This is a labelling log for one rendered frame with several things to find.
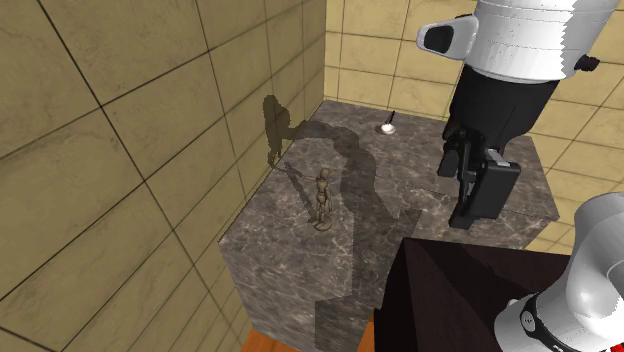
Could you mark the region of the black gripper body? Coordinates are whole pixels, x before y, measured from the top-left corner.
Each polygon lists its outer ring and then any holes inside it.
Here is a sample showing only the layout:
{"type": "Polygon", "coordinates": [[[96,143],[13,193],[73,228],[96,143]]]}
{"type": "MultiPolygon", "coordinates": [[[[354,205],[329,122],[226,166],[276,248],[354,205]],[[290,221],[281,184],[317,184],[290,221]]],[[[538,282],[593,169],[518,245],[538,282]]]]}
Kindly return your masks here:
{"type": "Polygon", "coordinates": [[[558,80],[539,84],[501,81],[464,65],[443,139],[466,129],[479,133],[488,148],[503,151],[510,140],[534,126],[558,84],[558,80]]]}

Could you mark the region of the wooden mannequin figure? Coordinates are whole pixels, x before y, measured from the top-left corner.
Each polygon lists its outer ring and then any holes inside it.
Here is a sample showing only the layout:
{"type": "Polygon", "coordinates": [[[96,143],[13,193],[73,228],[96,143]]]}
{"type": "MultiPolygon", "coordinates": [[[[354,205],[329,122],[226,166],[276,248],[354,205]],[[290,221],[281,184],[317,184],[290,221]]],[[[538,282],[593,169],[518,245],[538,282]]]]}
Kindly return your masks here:
{"type": "Polygon", "coordinates": [[[316,183],[316,220],[312,222],[317,231],[329,230],[332,226],[332,219],[327,212],[332,212],[332,195],[329,188],[328,168],[322,168],[318,176],[308,176],[295,170],[294,174],[298,177],[314,181],[316,183]]]}

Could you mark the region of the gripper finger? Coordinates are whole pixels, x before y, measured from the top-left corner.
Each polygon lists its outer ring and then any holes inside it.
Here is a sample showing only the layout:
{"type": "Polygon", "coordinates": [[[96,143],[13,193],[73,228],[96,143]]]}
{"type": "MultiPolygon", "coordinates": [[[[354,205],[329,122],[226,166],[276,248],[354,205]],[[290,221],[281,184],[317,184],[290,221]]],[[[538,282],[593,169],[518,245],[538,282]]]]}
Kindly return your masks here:
{"type": "Polygon", "coordinates": [[[471,145],[459,149],[459,195],[448,224],[468,230],[478,219],[496,219],[521,173],[518,163],[505,160],[496,149],[486,149],[475,171],[470,170],[471,145]]]}
{"type": "Polygon", "coordinates": [[[465,173],[469,162],[471,141],[469,134],[463,128],[444,135],[443,156],[438,166],[437,175],[453,178],[456,173],[465,173]]]}

